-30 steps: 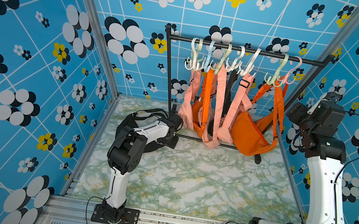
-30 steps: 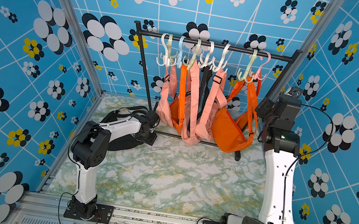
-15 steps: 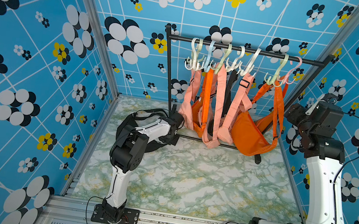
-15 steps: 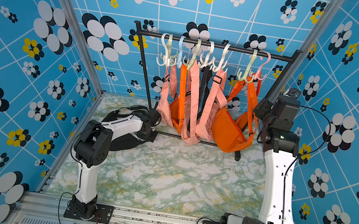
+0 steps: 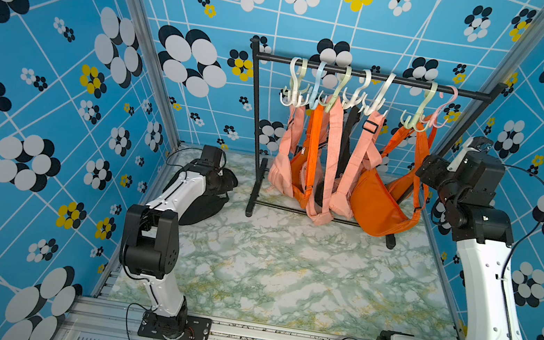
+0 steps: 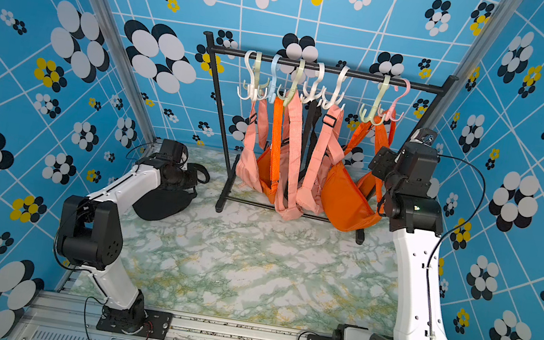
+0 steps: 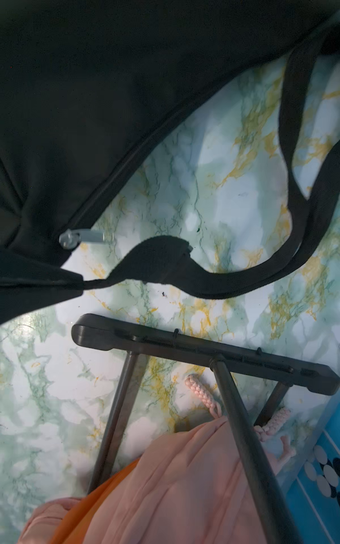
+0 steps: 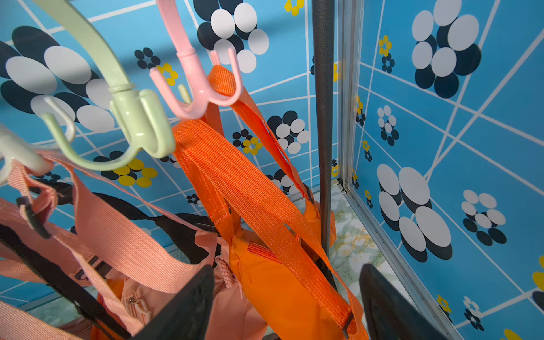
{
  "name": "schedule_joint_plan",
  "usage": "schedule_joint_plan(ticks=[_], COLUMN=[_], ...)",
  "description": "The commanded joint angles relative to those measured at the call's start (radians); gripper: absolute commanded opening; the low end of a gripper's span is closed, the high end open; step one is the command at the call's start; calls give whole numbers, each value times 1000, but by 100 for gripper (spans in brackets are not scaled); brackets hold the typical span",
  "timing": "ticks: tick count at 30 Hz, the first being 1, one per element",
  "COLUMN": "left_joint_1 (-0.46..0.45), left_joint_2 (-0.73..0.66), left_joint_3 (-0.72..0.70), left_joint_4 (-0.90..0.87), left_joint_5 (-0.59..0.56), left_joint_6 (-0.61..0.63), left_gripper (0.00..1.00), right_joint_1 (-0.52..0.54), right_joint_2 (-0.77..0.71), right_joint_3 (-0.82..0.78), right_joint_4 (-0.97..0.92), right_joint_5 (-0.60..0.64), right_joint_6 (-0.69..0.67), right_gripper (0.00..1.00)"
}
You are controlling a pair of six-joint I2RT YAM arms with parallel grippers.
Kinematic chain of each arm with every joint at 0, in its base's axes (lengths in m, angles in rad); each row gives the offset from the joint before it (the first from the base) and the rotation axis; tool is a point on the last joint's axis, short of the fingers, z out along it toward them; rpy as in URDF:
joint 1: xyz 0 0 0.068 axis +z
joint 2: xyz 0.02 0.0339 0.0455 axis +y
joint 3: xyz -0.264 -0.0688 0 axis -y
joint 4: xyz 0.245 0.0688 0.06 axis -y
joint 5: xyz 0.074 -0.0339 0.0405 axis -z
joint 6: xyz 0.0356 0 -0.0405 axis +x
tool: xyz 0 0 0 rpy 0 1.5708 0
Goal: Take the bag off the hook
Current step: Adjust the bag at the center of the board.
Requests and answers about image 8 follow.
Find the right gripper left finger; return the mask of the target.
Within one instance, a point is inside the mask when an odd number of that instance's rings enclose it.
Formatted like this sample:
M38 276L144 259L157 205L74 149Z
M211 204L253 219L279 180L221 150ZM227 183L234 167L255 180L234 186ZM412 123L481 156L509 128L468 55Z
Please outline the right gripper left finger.
M213 306L213 268L178 264L127 280L134 339L204 339Z

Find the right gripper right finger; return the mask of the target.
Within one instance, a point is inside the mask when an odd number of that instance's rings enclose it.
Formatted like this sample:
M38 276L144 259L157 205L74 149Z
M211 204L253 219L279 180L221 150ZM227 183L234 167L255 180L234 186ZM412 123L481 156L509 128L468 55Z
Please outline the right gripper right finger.
M367 332L371 339L446 339L370 263L359 277Z

